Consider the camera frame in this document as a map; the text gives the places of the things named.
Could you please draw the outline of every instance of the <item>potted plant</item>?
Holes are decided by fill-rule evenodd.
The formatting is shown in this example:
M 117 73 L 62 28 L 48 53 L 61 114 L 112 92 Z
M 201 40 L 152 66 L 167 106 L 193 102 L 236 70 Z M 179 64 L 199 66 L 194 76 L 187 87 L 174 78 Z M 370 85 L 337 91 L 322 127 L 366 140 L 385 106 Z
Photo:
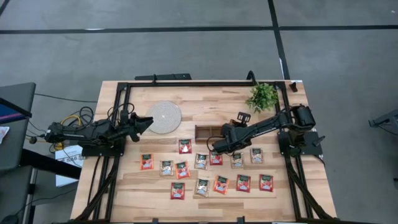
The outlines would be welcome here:
M 272 85 L 266 83 L 256 84 L 250 91 L 253 95 L 248 100 L 246 104 L 254 109 L 254 112 L 260 113 L 264 110 L 270 110 L 278 103 L 278 92 L 274 89 Z

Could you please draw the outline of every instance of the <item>black floor line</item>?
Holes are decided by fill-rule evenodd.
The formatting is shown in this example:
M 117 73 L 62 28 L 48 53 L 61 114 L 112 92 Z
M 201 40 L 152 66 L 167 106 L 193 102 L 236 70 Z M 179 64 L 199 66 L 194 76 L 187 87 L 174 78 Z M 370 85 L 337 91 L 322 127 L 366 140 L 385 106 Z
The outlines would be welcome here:
M 274 35 L 276 40 L 276 47 L 278 49 L 278 55 L 280 64 L 282 67 L 282 76 L 285 80 L 290 80 L 289 69 L 287 68 L 287 61 L 285 56 L 284 45 L 282 43 L 282 37 L 280 36 L 278 18 L 276 16 L 275 6 L 273 0 L 268 0 L 269 11 L 271 12 L 272 26 L 274 28 Z
M 2 3 L 2 5 L 0 7 L 0 16 L 4 12 L 4 10 L 6 9 L 6 7 L 7 7 L 9 2 L 10 2 L 10 0 L 4 0 L 4 2 Z
M 282 26 L 279 30 L 381 30 L 398 29 L 398 25 L 363 25 L 363 26 Z
M 206 32 L 206 31 L 262 31 L 274 30 L 271 26 L 210 26 L 210 27 L 145 27 L 111 29 L 49 29 L 49 30 L 0 30 L 0 34 L 110 34 L 143 32 Z

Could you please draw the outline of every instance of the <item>gray floor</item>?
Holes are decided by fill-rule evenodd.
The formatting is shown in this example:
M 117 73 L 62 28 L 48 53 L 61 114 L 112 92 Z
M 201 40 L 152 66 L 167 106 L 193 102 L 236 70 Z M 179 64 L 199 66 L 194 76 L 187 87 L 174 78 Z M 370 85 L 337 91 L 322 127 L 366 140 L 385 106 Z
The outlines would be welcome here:
M 398 24 L 394 0 L 274 1 L 281 26 Z M 271 24 L 260 0 L 11 0 L 0 18 L 0 29 Z M 398 108 L 397 37 L 398 30 L 282 32 L 291 79 L 304 81 L 317 129 L 326 135 L 326 171 L 344 220 L 398 220 L 398 138 L 368 126 Z M 76 99 L 97 99 L 103 80 L 153 73 L 242 79 L 253 70 L 258 79 L 282 78 L 272 31 L 0 35 L 0 49 L 1 85 L 36 82 L 38 93 Z M 33 122 L 45 129 L 83 105 L 36 96 Z M 46 144 L 25 146 L 48 154 Z M 57 194 L 44 190 L 51 174 L 38 180 L 37 197 Z M 35 223 L 66 221 L 73 199 L 38 206 Z

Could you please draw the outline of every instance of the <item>wooden tabletop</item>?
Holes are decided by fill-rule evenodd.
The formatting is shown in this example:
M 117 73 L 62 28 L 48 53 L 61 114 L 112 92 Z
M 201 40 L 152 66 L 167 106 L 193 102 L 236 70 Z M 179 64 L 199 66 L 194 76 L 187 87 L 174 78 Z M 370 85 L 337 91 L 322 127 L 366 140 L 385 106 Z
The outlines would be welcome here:
M 106 112 L 114 103 L 117 84 L 118 82 L 103 82 L 95 120 L 107 117 Z M 296 93 L 290 88 L 287 89 L 290 105 L 307 105 L 303 83 L 297 83 L 297 88 Z M 193 168 L 196 153 L 208 154 L 205 144 L 195 144 L 195 125 L 222 125 L 230 119 L 236 119 L 239 111 L 252 115 L 249 124 L 275 115 L 274 110 L 254 114 L 245 105 L 244 101 L 251 95 L 250 89 L 222 86 L 132 88 L 130 102 L 134 103 L 135 112 L 139 116 L 144 116 L 157 102 L 169 100 L 180 107 L 182 122 L 169 134 L 156 134 L 147 130 L 139 142 L 132 142 L 127 137 L 126 150 L 119 165 L 111 221 L 151 222 L 152 218 L 159 218 L 160 222 L 235 222 L 236 218 L 241 216 L 245 216 L 248 222 L 294 221 L 285 161 L 279 152 L 276 131 L 252 139 L 252 147 L 260 147 L 264 152 L 263 164 L 251 163 L 248 147 L 241 150 L 244 153 L 244 169 L 232 169 L 230 157 L 227 155 L 223 155 L 223 166 L 209 166 L 208 170 Z M 178 139 L 193 140 L 192 154 L 178 153 Z M 154 154 L 154 169 L 140 170 L 140 155 L 148 153 Z M 86 207 L 96 159 L 90 157 L 84 162 L 71 218 L 77 217 Z M 159 161 L 162 160 L 173 160 L 174 163 L 188 161 L 191 177 L 180 180 L 175 176 L 161 177 Z M 325 211 L 335 217 L 323 164 L 313 156 L 302 156 L 302 160 L 309 191 Z M 102 161 L 99 162 L 93 195 L 98 188 L 101 164 Z M 238 174 L 251 176 L 250 193 L 235 190 Z M 259 174 L 274 176 L 273 192 L 259 190 Z M 216 175 L 230 179 L 226 195 L 212 190 Z M 197 178 L 211 180 L 208 198 L 194 195 Z M 170 199 L 172 182 L 185 182 L 185 200 Z M 304 217 L 302 194 L 299 189 L 297 191 Z M 100 218 L 104 217 L 106 198 L 107 195 L 104 195 Z

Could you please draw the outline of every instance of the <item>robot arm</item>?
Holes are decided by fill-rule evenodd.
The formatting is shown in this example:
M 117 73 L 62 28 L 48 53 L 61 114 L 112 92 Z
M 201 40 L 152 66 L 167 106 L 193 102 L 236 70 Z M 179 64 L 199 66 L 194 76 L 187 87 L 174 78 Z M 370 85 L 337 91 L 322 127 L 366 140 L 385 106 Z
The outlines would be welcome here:
M 246 125 L 248 120 L 245 120 L 250 115 L 244 113 L 239 115 L 242 114 L 245 116 L 242 123 L 231 121 L 221 127 L 221 135 L 224 139 L 212 144 L 214 151 L 218 154 L 244 149 L 251 145 L 252 138 L 280 128 L 288 128 L 292 141 L 297 146 L 300 146 L 303 144 L 304 132 L 311 130 L 315 125 L 310 108 L 303 105 L 291 107 L 289 111 L 281 112 L 274 117 L 250 126 Z M 289 117 L 292 115 L 295 123 L 290 122 Z
M 154 121 L 152 117 L 140 118 L 132 113 L 129 118 L 127 110 L 120 112 L 120 124 L 115 128 L 108 119 L 95 121 L 85 127 L 64 126 L 52 123 L 44 139 L 50 143 L 64 140 L 75 140 L 81 147 L 104 146 L 110 147 L 115 141 L 130 135 L 134 142 L 139 141 L 138 133 L 142 134 Z

